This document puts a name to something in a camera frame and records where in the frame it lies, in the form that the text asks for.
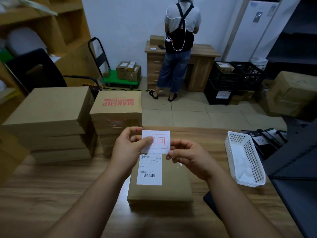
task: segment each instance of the sandal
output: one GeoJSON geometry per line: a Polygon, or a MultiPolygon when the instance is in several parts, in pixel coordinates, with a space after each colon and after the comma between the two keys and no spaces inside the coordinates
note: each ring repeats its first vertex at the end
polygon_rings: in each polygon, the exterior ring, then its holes
{"type": "Polygon", "coordinates": [[[168,98],[168,100],[169,100],[170,102],[173,102],[176,98],[177,98],[177,94],[174,94],[173,99],[171,100],[170,98],[168,98]]]}
{"type": "Polygon", "coordinates": [[[153,99],[158,99],[159,97],[158,96],[154,96],[154,91],[153,90],[151,90],[150,92],[149,92],[149,94],[150,94],[150,96],[152,96],[152,98],[153,99]]]}

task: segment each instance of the barcode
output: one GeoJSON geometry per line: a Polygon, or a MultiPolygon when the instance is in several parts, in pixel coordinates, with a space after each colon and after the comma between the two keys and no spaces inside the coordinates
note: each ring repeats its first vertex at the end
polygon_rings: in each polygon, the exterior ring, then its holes
{"type": "Polygon", "coordinates": [[[155,178],[155,174],[143,174],[143,177],[155,178]]]}

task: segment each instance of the person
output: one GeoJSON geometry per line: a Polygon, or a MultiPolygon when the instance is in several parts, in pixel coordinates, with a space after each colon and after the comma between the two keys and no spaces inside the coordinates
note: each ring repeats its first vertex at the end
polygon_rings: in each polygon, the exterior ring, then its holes
{"type": "Polygon", "coordinates": [[[165,58],[155,91],[149,92],[154,99],[159,98],[161,88],[171,88],[168,100],[174,101],[183,84],[194,44],[194,34],[198,33],[201,24],[200,10],[193,6],[193,1],[179,0],[179,3],[171,5],[166,11],[165,58]]]}
{"type": "MultiPolygon", "coordinates": [[[[121,187],[136,165],[141,149],[153,142],[142,139],[143,128],[126,128],[117,138],[109,165],[45,237],[100,237],[116,204],[121,187]]],[[[200,145],[188,140],[172,140],[166,157],[184,164],[205,180],[220,217],[231,238],[282,238],[279,231],[253,206],[231,176],[200,145]]]]}

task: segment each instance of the gray t-shirt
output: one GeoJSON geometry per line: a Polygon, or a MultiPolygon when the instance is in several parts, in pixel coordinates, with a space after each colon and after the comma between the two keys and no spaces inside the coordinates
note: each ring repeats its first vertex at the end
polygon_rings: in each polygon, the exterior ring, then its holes
{"type": "MultiPolygon", "coordinates": [[[[179,3],[183,14],[188,10],[188,8],[191,6],[191,4],[187,1],[183,1],[179,3]]],[[[168,7],[167,15],[165,15],[165,23],[169,25],[170,32],[174,32],[180,24],[180,18],[177,19],[170,19],[170,18],[176,18],[180,17],[179,9],[176,4],[173,4],[168,7]]],[[[195,27],[199,27],[201,24],[201,14],[198,7],[195,7],[191,10],[191,12],[188,14],[188,16],[185,18],[186,21],[186,30],[189,32],[193,32],[195,27]]]]}

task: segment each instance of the blue jeans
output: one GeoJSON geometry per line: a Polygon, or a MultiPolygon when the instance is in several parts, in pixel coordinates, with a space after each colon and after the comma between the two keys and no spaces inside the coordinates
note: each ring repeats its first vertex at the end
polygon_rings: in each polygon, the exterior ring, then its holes
{"type": "Polygon", "coordinates": [[[182,53],[166,52],[156,86],[171,88],[171,93],[180,91],[190,58],[190,50],[182,53]]]}

